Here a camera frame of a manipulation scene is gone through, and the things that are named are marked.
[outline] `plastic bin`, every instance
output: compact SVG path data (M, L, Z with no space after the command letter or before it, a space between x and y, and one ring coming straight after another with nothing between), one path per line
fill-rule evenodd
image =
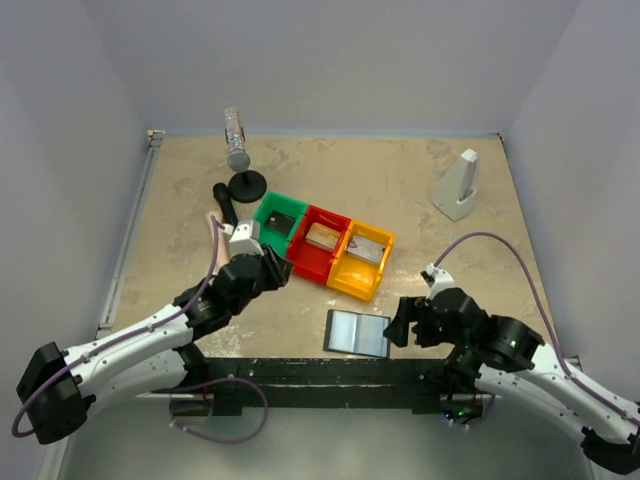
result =
M360 235L385 245L380 265L374 266L347 253L347 245L354 235ZM336 253L327 286L353 295L365 302L373 300L393 248L393 240L393 233L353 220Z
M340 238L333 251L323 250L306 242L305 237L314 223L320 223L340 232ZM294 264L293 273L326 285L333 260L350 224L351 219L347 217L310 205L287 249L287 258Z
M287 253L287 247L295 235L308 206L306 203L285 197L279 193L268 192L262 200L258 211L253 216L253 219L260 223L260 243L271 245L276 253L284 258ZM283 235L265 224L273 211L296 218L296 222L288 235Z

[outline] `white holder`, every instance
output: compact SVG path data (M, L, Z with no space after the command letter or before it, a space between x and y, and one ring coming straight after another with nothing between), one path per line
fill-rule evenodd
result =
M431 203L454 222L467 215L476 204L477 162L478 154L470 148L465 150L429 197Z

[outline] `round base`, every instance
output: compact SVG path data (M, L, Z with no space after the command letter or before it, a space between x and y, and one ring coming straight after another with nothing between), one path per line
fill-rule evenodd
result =
M267 181L262 174L254 170L236 173L229 180L229 193L236 202L251 203L258 201L266 191Z

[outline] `black handle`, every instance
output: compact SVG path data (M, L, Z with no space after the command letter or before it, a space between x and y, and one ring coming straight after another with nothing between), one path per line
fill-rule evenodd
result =
M233 209L233 203L231 203L231 195L229 189L224 183L216 183L213 186L213 198L216 199L218 205L222 209L222 215L224 215L224 221L233 225L238 225L238 216Z

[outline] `floor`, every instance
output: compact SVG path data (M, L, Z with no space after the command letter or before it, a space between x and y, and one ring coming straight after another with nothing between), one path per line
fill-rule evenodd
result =
M428 199L437 180L467 148L480 155L479 197L471 213L452 222ZM249 138L253 168L269 189L395 234L395 246L370 303L294 277L286 288L254 300L231 324L201 339L208 356L339 357L322 350L330 308L393 317L401 296L424 295L419 275L453 240L486 230L522 253L542 291L529 237L500 140L495 138ZM211 187L227 181L221 137L164 140L147 185L115 330L154 313L204 275L211 255L205 212ZM236 204L241 219L258 204ZM459 286L490 313L521 319L546 332L515 259L489 239L471 239L444 262ZM393 357L439 358L427 350L393 347Z

